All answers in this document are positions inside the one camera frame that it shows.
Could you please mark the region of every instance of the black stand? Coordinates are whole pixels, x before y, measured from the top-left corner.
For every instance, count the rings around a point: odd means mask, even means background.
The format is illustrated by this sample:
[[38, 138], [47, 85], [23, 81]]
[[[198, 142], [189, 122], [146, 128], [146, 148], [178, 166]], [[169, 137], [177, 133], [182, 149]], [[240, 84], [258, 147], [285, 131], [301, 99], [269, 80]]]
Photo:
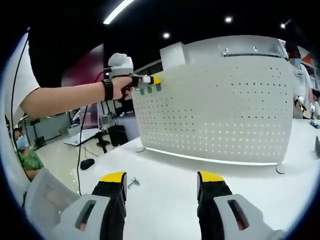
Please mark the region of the black stand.
[[106, 140], [103, 140], [102, 136], [104, 134], [102, 132], [98, 132], [95, 137], [98, 139], [98, 142], [97, 142], [97, 146], [102, 148], [103, 150], [103, 153], [106, 154], [107, 153], [107, 149], [106, 149], [106, 146], [110, 144], [109, 141], [106, 141]]

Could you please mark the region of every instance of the computer mouse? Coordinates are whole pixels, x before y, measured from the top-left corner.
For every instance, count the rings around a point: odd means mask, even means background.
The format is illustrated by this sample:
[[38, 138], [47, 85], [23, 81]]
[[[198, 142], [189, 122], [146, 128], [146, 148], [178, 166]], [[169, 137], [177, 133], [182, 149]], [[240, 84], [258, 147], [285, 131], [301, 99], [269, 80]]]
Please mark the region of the computer mouse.
[[83, 160], [80, 163], [80, 168], [81, 170], [87, 170], [88, 168], [90, 168], [93, 164], [95, 164], [95, 160], [93, 158], [88, 158], [86, 160]]

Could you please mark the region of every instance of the black ceiling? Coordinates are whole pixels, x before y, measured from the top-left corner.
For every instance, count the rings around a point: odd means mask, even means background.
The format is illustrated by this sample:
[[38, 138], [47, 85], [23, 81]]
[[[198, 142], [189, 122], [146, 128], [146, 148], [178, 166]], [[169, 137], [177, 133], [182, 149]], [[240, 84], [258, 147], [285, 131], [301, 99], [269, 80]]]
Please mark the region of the black ceiling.
[[[300, 9], [286, 14], [286, 7], [256, 2], [250, 7], [236, 6], [208, 0], [136, 0], [110, 25], [103, 20], [122, 0], [91, 0], [84, 3], [57, 1], [52, 3], [28, 3], [15, 8], [11, 19], [15, 22], [4, 28], [13, 32], [12, 39], [31, 25], [29, 33], [32, 66], [42, 86], [55, 87], [60, 83], [61, 73], [95, 46], [104, 43], [105, 56], [115, 52], [131, 56], [136, 69], [160, 59], [159, 49], [176, 42], [184, 44], [227, 35], [260, 35], [292, 39], [310, 49], [305, 32], [310, 19], [315, 18], [308, 10], [307, 18]], [[231, 24], [224, 23], [225, 16], [233, 16]], [[292, 19], [287, 28], [280, 23]], [[162, 33], [169, 32], [170, 39]]]

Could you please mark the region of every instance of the person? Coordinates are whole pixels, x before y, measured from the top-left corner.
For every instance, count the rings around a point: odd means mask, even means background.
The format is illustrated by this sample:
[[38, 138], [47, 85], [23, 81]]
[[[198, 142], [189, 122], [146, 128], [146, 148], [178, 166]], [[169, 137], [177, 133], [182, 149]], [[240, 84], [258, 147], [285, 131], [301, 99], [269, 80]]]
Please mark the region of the person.
[[22, 131], [19, 128], [15, 128], [13, 134], [17, 145], [17, 157], [21, 161], [21, 165], [25, 169], [29, 179], [33, 180], [44, 165], [36, 152], [30, 149]]
[[[113, 91], [110, 92], [106, 92], [102, 82], [56, 88], [40, 87], [33, 74], [29, 46], [26, 44], [27, 39], [28, 33], [21, 38], [6, 63], [2, 75], [5, 116], [8, 118], [10, 125], [13, 125], [10, 126], [10, 129], [18, 124], [24, 113], [31, 118], [41, 118], [101, 102], [106, 98], [121, 99], [123, 97], [122, 89], [132, 82], [132, 78], [129, 76], [114, 77], [111, 80]], [[126, 96], [129, 96], [130, 93], [130, 90], [125, 91]]]
[[312, 83], [306, 67], [301, 64], [301, 54], [298, 46], [290, 41], [285, 43], [285, 49], [288, 54], [288, 61], [291, 64], [292, 71], [295, 75], [293, 79], [293, 118], [303, 119], [311, 118], [312, 113], [315, 112], [314, 96], [312, 91]]

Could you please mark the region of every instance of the ceiling light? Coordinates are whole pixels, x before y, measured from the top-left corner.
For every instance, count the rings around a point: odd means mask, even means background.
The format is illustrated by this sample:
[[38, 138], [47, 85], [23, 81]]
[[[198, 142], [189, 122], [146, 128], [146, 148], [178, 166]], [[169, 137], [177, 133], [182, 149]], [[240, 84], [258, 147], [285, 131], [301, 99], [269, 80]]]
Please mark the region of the ceiling light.
[[168, 33], [168, 32], [164, 33], [164, 34], [163, 34], [163, 38], [164, 38], [164, 39], [170, 38], [170, 33]]
[[111, 14], [104, 20], [103, 24], [110, 24], [133, 1], [134, 0], [124, 0], [122, 3], [120, 3], [120, 5], [117, 6], [115, 10], [113, 10]]
[[229, 24], [229, 23], [232, 22], [232, 17], [231, 17], [231, 16], [227, 16], [227, 17], [224, 19], [224, 21]]

